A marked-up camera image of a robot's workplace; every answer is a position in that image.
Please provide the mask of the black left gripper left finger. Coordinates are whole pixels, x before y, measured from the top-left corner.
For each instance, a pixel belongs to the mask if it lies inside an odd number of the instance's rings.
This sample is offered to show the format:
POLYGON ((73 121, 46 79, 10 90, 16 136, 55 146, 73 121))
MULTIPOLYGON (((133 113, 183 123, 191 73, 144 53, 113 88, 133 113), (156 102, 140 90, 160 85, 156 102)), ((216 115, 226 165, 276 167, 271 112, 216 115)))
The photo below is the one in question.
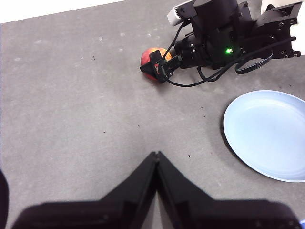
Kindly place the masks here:
POLYGON ((99 200, 46 202, 24 209, 15 229, 139 229, 156 193, 159 159, 150 153, 117 187, 99 200))

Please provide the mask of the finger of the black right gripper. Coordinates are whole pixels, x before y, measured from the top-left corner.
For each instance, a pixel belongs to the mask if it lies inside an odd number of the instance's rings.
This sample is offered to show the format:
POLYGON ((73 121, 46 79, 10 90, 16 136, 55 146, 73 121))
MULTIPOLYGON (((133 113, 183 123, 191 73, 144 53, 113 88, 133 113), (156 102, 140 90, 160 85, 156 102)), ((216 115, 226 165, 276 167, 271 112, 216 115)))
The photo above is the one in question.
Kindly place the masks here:
POLYGON ((147 78, 153 81, 157 81, 159 83, 164 83, 166 81, 164 76, 158 71, 158 64, 152 64, 151 62, 148 62, 140 66, 140 70, 147 78))
POLYGON ((151 63, 158 63, 162 59, 160 50, 155 50, 149 54, 151 63))

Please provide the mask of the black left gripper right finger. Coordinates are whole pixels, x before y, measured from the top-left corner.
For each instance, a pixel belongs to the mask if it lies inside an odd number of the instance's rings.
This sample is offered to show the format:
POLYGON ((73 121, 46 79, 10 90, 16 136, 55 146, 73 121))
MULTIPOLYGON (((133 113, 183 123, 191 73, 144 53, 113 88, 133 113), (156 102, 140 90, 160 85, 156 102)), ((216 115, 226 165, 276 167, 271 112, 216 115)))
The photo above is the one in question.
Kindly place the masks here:
POLYGON ((188 180, 158 152, 158 193, 176 229, 300 229, 285 204, 263 199, 219 200, 188 180))

